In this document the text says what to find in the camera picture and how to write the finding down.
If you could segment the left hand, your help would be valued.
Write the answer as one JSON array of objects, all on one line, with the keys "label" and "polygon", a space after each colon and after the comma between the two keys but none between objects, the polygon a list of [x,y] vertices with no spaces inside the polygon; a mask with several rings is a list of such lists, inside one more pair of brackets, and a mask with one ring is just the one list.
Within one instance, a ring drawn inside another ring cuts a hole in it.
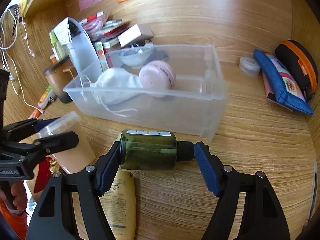
[{"label": "left hand", "polygon": [[27,194],[22,181],[11,183],[11,195],[13,196],[13,206],[17,211],[24,212],[27,208]]}]

